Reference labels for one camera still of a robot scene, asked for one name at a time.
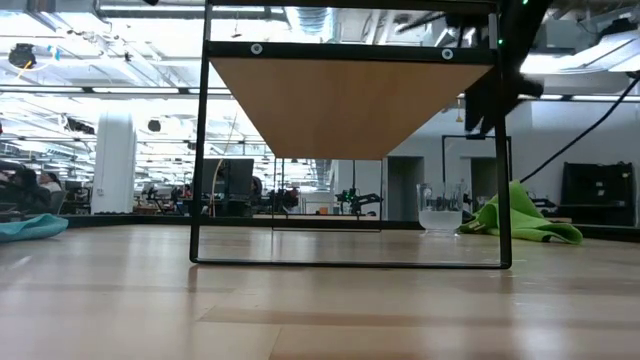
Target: teal cloth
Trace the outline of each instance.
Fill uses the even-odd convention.
[[[552,223],[544,218],[529,199],[519,181],[509,184],[511,204],[511,237],[515,239],[548,242],[556,238],[567,244],[582,243],[582,233],[571,224]],[[498,196],[494,196],[474,214],[474,220],[462,225],[463,233],[500,235]]]
[[[69,220],[44,214],[27,221],[0,223],[0,243],[38,240],[65,231]]]

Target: ceiling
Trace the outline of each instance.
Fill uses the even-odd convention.
[[[93,7],[92,1],[73,0],[9,0],[0,4],[0,83],[33,86],[34,92],[0,94],[0,119],[5,132],[0,157],[16,161],[29,159],[36,168],[63,169],[60,170],[62,178],[90,179],[96,137],[70,131],[68,119],[97,130],[99,109],[117,106],[135,114],[139,139],[138,181],[189,181],[194,153],[188,143],[195,141],[203,2],[172,0],[170,5],[162,5],[161,1],[156,7],[138,0],[98,3],[98,8]],[[627,7],[630,3],[596,0],[590,1],[588,7],[586,1],[558,2],[550,10],[549,18],[571,20],[588,15],[589,22],[585,24],[589,27],[585,31],[590,32],[601,29],[607,21],[610,23],[607,14],[621,10],[635,14],[633,7]],[[228,41],[433,46],[447,31],[444,24],[434,23],[404,34],[396,33],[399,25],[420,12],[312,10],[315,13],[271,8],[266,13],[264,8],[216,7],[211,37]],[[17,43],[34,45],[36,64],[31,69],[20,69],[9,63],[9,53]],[[640,50],[627,55],[637,55],[640,61]],[[577,66],[571,58],[567,55],[562,64]],[[544,61],[544,66],[549,67],[549,59]],[[525,65],[536,68],[531,62]],[[224,90],[225,85],[216,72],[210,73],[209,87]],[[84,94],[63,89],[63,93],[51,94],[40,92],[43,89],[37,86],[67,90],[70,87],[144,89],[134,89],[127,94]],[[192,91],[169,95],[151,89],[158,87],[192,88]],[[208,105],[206,155],[253,156],[256,159],[254,173],[272,186],[276,162],[273,154],[228,92],[212,92],[216,94],[210,96]],[[161,130],[150,131],[149,120],[160,121]],[[425,126],[440,125],[429,122]],[[285,166],[286,184],[320,190],[330,187],[330,161],[288,160]]]

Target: black metal table frame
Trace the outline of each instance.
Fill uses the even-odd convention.
[[[211,19],[214,2],[216,5],[225,6],[303,6],[303,7],[334,7],[334,8],[361,8],[361,9],[407,9],[407,10],[432,10],[454,13],[480,13],[489,16],[490,49],[452,49],[456,56],[451,60],[444,60],[442,49],[426,47],[393,47],[393,46],[364,46],[344,44],[283,44],[260,43],[259,55],[271,58],[297,58],[297,59],[326,59],[326,60],[377,60],[395,62],[431,62],[431,63],[458,63],[458,64],[482,64],[496,68],[495,81],[498,83],[498,94],[502,94],[503,70],[498,46],[498,21],[499,6],[497,0],[206,0],[204,14],[204,31],[202,43],[202,58],[200,67],[200,94],[198,103],[198,123],[196,140],[196,159],[193,176],[194,206],[198,208],[202,193],[202,171],[204,162],[204,143],[207,122],[207,89],[209,87],[209,58],[255,58],[255,48],[237,46],[229,42],[211,42]],[[494,96],[497,109],[501,109],[501,95]],[[420,269],[508,269],[512,264],[511,249],[511,223],[509,214],[509,164],[507,150],[507,135],[505,116],[497,115],[495,121],[495,146],[496,160],[498,162],[498,195],[499,195],[499,221],[500,221],[500,261],[496,264],[488,263],[404,263],[404,262],[303,262],[303,261],[262,261],[240,259],[207,259],[199,256],[200,226],[205,223],[201,214],[192,215],[191,233],[189,243],[189,259],[197,264],[230,265],[230,266],[313,266],[313,267],[349,267],[349,268],[420,268]]]

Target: wooden floor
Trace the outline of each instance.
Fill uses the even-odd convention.
[[[0,359],[640,359],[638,245],[516,241],[509,271],[220,268],[189,263],[188,234],[93,228],[0,245]],[[497,254],[495,238],[393,231],[208,228],[202,242],[220,258]]]

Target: person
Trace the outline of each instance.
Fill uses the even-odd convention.
[[[43,172],[40,175],[40,186],[49,190],[49,192],[62,191],[62,184],[60,184],[58,176],[54,173]]]
[[[38,186],[36,172],[31,169],[16,171],[11,179],[11,189],[8,194],[8,202],[17,204],[18,210],[30,214],[42,214],[49,211],[51,193],[49,190]]]
[[[187,199],[191,199],[192,196],[193,196],[193,194],[191,193],[191,186],[190,185],[185,185],[184,186],[184,191],[182,192],[182,197],[183,198],[187,198]]]

